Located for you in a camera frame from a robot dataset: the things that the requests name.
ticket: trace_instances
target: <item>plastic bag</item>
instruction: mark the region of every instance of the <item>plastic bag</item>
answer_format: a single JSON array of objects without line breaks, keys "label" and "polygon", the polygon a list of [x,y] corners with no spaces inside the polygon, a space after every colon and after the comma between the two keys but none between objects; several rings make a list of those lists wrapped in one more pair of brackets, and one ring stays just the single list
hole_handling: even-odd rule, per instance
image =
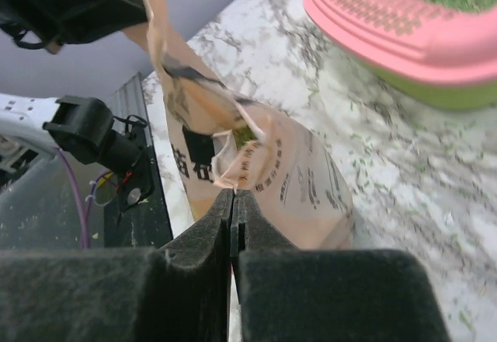
[{"label": "plastic bag", "polygon": [[144,3],[149,54],[194,219],[221,188],[251,190],[266,218],[301,249],[347,247],[352,196],[321,143],[285,114],[170,55],[165,0]]}]

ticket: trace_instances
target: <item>dark gray floor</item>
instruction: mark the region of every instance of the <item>dark gray floor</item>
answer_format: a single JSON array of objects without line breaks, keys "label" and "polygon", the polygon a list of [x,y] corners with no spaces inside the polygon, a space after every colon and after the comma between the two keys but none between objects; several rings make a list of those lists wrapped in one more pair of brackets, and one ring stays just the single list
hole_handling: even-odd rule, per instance
[{"label": "dark gray floor", "polygon": [[[89,194],[89,181],[102,167],[84,166],[68,155],[81,191]],[[93,206],[89,218],[92,247],[103,246],[103,209]],[[0,250],[77,249],[80,233],[68,176],[61,161],[42,160],[0,194]]]}]

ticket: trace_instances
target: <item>white marble surface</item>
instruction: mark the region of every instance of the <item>white marble surface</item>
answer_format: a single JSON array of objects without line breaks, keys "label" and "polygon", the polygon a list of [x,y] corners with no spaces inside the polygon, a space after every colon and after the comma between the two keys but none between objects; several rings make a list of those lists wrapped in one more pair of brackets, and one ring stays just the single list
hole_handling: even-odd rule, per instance
[{"label": "white marble surface", "polygon": [[[496,108],[444,113],[396,92],[323,37],[302,0],[236,0],[190,45],[228,86],[319,135],[353,192],[356,246],[415,254],[454,341],[496,339]],[[178,234],[193,220],[154,74],[144,87]]]}]

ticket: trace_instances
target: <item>pink container lid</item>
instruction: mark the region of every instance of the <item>pink container lid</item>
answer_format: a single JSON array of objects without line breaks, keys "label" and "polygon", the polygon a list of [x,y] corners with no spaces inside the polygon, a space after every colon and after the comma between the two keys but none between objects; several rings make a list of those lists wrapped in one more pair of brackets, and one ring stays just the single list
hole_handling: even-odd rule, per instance
[{"label": "pink container lid", "polygon": [[497,80],[497,7],[470,14],[420,0],[304,0],[304,8],[341,47],[408,79]]}]

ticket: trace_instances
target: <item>purple wire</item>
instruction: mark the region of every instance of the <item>purple wire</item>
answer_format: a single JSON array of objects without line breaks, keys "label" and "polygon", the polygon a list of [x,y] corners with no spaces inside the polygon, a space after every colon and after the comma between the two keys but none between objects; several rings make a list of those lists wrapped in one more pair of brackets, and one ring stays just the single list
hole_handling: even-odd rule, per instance
[{"label": "purple wire", "polygon": [[55,149],[55,152],[58,154],[59,158],[64,163],[64,167],[68,173],[69,183],[71,184],[72,193],[75,196],[76,208],[78,209],[79,222],[81,224],[81,239],[79,243],[79,247],[81,249],[88,249],[90,246],[89,239],[89,231],[87,218],[85,217],[85,211],[83,210],[83,203],[81,201],[81,194],[79,193],[78,182],[76,181],[75,173],[72,171],[71,165],[68,160],[65,158],[64,153],[61,152],[60,149]]},{"label": "purple wire", "polygon": [[[103,177],[105,177],[106,175],[109,175],[110,171],[107,169],[105,170],[104,172],[102,172],[99,177],[97,177],[95,179],[95,182],[94,184],[92,185],[92,190],[90,192],[90,196],[92,196],[93,198],[95,197],[95,190],[98,186],[98,182],[100,179],[102,179]],[[92,199],[88,199],[88,202],[86,202],[86,209],[85,209],[85,223],[86,223],[86,226],[88,227],[88,220],[89,220],[89,216],[90,216],[90,212],[92,211],[92,206],[93,206],[93,202]],[[83,231],[81,232],[81,241],[83,240]]]}]

